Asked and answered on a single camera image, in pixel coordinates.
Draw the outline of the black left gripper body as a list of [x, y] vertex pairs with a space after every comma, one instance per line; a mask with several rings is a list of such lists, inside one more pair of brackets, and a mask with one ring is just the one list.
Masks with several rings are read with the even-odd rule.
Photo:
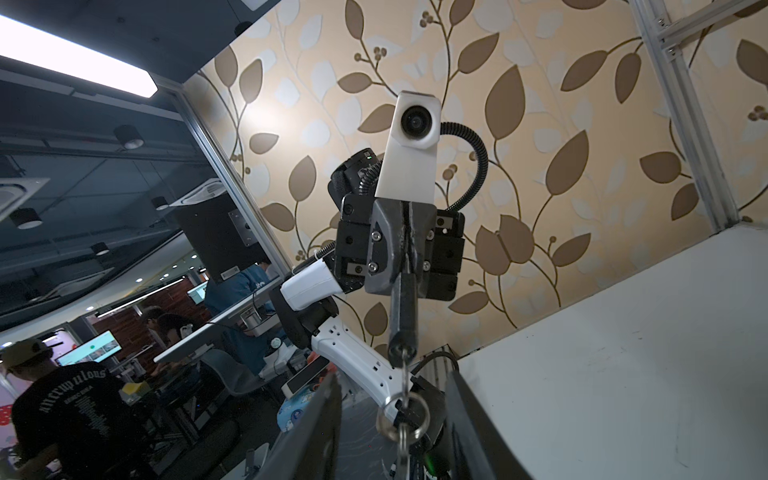
[[391, 295], [403, 272], [417, 295], [455, 298], [463, 261], [465, 217], [433, 204], [349, 193], [340, 203], [332, 272], [346, 292]]

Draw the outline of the black padlock with ring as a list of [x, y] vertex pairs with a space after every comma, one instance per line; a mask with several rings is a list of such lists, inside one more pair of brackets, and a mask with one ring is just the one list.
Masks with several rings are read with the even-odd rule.
[[422, 396], [412, 392], [412, 375], [406, 358], [392, 378], [398, 383], [379, 408], [376, 428], [396, 445], [395, 478], [421, 479], [422, 461], [414, 458], [412, 449], [416, 446], [419, 450], [420, 441], [427, 433], [431, 422], [429, 407]]

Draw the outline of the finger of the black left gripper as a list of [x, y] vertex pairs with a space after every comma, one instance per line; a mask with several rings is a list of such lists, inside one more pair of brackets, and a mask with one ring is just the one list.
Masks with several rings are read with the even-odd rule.
[[424, 262], [427, 260], [429, 237], [432, 234], [436, 220], [436, 207], [433, 204], [411, 202], [409, 204], [409, 264], [412, 273], [413, 287], [412, 337], [410, 360], [418, 352], [418, 299], [421, 294], [421, 283], [425, 275]]
[[409, 264], [409, 203], [391, 199], [373, 202], [368, 234], [365, 290], [388, 295], [391, 331], [387, 357], [394, 368], [409, 363], [412, 337], [413, 280]]

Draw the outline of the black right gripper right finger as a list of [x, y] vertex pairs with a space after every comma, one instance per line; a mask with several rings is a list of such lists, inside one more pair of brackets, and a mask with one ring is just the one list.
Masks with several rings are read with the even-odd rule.
[[449, 374], [445, 403], [452, 479], [532, 479], [458, 371]]

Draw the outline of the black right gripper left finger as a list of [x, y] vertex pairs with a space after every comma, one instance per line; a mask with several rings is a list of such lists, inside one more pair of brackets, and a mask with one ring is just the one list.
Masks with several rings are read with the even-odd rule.
[[334, 479], [341, 401], [337, 377], [325, 378], [298, 425], [276, 444], [256, 479]]

